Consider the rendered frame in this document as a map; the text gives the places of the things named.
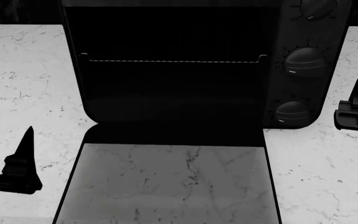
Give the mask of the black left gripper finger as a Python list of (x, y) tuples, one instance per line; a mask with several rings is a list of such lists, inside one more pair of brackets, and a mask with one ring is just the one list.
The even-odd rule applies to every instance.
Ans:
[(7, 177), (7, 192), (34, 194), (43, 185), (37, 175), (34, 156), (34, 129), (30, 126), (14, 154), (4, 160), (2, 174)]

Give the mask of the black oven control knob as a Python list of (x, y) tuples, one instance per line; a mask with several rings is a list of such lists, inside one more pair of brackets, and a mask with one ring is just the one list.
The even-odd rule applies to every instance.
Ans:
[(326, 72), (327, 63), (323, 53), (314, 47), (300, 47), (284, 59), (285, 73), (300, 78), (318, 78)]
[(301, 0), (301, 14), (309, 21), (325, 18), (337, 7), (337, 0)]
[(304, 103), (290, 101), (279, 106), (275, 112), (276, 119), (285, 124), (301, 125), (310, 120), (309, 111)]

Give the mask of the black toaster oven body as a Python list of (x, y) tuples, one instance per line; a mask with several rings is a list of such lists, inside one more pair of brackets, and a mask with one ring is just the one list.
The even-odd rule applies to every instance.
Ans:
[[(298, 129), (321, 111), (347, 32), (352, 0), (306, 20), (301, 0), (60, 0), (62, 23), (86, 114), (96, 123), (245, 124)], [(320, 50), (326, 72), (300, 78), (284, 59)], [(109, 63), (94, 60), (256, 61)], [(305, 104), (310, 120), (275, 112)]]

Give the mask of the glass toaster oven door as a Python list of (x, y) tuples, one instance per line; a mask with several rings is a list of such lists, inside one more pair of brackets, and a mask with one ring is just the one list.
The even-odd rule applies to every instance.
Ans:
[(52, 224), (283, 224), (264, 134), (245, 124), (97, 124)]

